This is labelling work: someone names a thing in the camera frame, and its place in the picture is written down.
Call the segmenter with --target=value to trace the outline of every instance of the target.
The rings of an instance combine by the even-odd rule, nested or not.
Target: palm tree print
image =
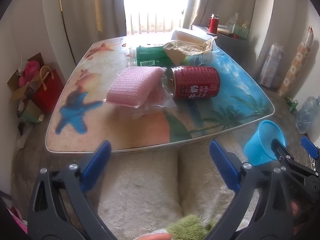
[[[262,98],[255,99],[252,95],[249,95],[249,94],[247,94],[247,96],[249,98],[248,101],[238,96],[231,96],[232,98],[236,99],[238,102],[244,104],[250,110],[252,110],[253,113],[247,118],[264,117],[266,115],[269,115],[272,112],[272,105],[270,102],[264,105]]]
[[[203,118],[204,121],[217,122],[218,126],[223,126],[221,131],[241,125],[241,120],[245,119],[245,115],[233,106],[227,106],[225,109],[219,106],[219,111],[212,110],[212,116]]]

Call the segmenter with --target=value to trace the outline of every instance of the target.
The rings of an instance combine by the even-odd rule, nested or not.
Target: pink sponge
[[[156,102],[163,97],[163,91],[158,85],[164,76],[164,69],[161,67],[129,67],[112,84],[107,92],[106,101],[109,103],[139,107],[148,98],[148,101]]]

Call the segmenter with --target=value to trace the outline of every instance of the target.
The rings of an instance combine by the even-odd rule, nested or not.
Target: blue plastic cup
[[[278,139],[283,146],[286,146],[282,130],[270,120],[262,121],[255,134],[244,147],[244,154],[248,162],[253,166],[264,164],[276,160],[276,156],[271,150],[271,142]]]

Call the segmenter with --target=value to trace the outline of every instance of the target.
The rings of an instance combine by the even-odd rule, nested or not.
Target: curtain
[[[212,14],[219,15],[219,24],[238,13],[241,23],[252,20],[255,0],[189,0],[183,27],[190,29],[192,25],[208,26]]]
[[[124,0],[61,0],[61,7],[76,63],[93,43],[126,35]]]

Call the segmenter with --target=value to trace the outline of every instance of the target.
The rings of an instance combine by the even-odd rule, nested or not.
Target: finger
[[[139,237],[138,240],[171,240],[172,235],[169,233],[153,234]]]
[[[295,217],[299,213],[299,207],[295,202],[291,202],[292,214]]]

